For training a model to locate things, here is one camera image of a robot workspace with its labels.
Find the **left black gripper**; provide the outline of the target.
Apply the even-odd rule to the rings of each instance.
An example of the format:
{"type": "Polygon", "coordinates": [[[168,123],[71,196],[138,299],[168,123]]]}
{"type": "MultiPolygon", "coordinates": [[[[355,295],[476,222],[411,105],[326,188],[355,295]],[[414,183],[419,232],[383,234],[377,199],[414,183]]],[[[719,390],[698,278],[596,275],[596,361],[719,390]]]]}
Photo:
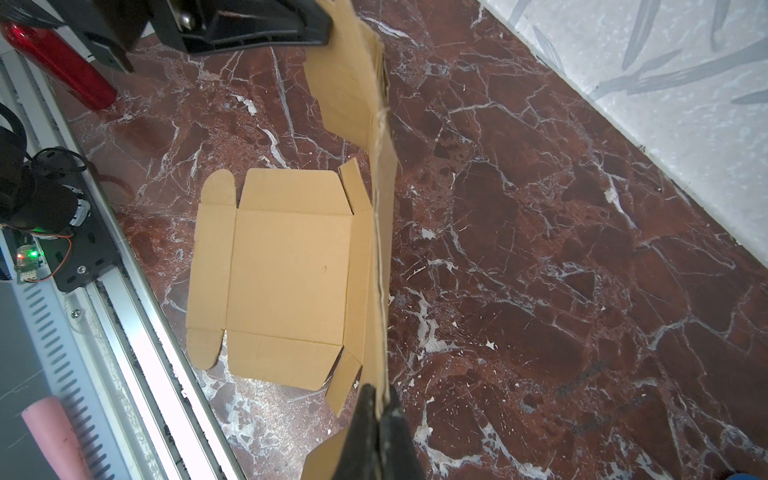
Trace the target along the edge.
{"type": "Polygon", "coordinates": [[[153,26],[160,41],[192,56],[263,46],[324,46],[330,15],[315,1],[3,1],[1,19],[68,28],[100,63],[132,72],[128,53],[153,26]]]}

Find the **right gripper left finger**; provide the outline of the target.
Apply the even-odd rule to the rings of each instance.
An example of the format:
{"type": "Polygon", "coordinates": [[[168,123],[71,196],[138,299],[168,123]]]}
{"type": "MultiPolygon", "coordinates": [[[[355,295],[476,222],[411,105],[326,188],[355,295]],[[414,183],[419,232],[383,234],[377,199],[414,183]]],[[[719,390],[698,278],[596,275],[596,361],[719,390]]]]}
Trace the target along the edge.
{"type": "Polygon", "coordinates": [[[371,384],[362,385],[333,480],[377,478],[378,420],[375,407],[375,387],[371,384]]]}

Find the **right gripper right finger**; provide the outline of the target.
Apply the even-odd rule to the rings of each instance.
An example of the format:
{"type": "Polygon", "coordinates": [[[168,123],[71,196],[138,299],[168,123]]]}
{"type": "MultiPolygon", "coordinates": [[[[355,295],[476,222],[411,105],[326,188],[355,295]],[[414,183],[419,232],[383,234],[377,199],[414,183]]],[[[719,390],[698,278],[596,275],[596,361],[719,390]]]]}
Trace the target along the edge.
{"type": "Polygon", "coordinates": [[[413,438],[397,391],[391,387],[389,402],[379,421],[381,478],[416,480],[423,478],[413,438]]]}

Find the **brown cardboard box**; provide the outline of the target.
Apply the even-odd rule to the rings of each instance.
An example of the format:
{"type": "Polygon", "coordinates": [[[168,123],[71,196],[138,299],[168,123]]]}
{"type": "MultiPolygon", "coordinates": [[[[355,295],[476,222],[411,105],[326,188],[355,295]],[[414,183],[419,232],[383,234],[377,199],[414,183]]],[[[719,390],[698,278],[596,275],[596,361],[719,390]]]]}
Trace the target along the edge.
{"type": "MultiPolygon", "coordinates": [[[[327,45],[304,72],[325,129],[361,147],[337,171],[252,168],[206,179],[198,205],[186,314],[190,363],[323,390],[340,413],[353,387],[389,402],[388,301],[398,158],[388,119],[383,44],[348,1],[325,1],[327,45]]],[[[314,449],[304,476],[333,476],[348,429],[314,449]]]]}

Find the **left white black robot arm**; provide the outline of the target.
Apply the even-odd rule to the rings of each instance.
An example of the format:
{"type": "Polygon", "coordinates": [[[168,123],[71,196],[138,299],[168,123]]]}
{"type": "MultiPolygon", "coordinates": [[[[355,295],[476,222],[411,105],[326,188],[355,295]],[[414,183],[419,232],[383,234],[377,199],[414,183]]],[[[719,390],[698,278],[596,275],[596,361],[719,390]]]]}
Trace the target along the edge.
{"type": "MultiPolygon", "coordinates": [[[[315,1],[4,1],[1,37],[91,110],[111,106],[112,85],[59,34],[70,28],[101,63],[125,73],[145,28],[189,55],[271,45],[320,46],[332,20],[315,1]]],[[[58,235],[80,225],[88,201],[40,173],[27,152],[22,121],[1,108],[1,220],[21,230],[58,235]]]]}

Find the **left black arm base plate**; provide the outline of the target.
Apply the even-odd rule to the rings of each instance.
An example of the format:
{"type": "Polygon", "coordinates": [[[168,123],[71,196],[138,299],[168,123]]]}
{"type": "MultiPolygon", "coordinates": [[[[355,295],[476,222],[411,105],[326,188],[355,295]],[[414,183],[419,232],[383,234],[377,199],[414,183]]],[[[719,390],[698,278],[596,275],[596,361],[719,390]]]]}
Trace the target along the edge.
{"type": "Polygon", "coordinates": [[[16,250],[30,243],[44,255],[44,279],[37,283],[52,281],[62,293],[121,264],[96,196],[86,184],[87,173],[84,157],[49,148],[27,159],[18,177],[1,179],[1,226],[16,280],[16,250]]]}

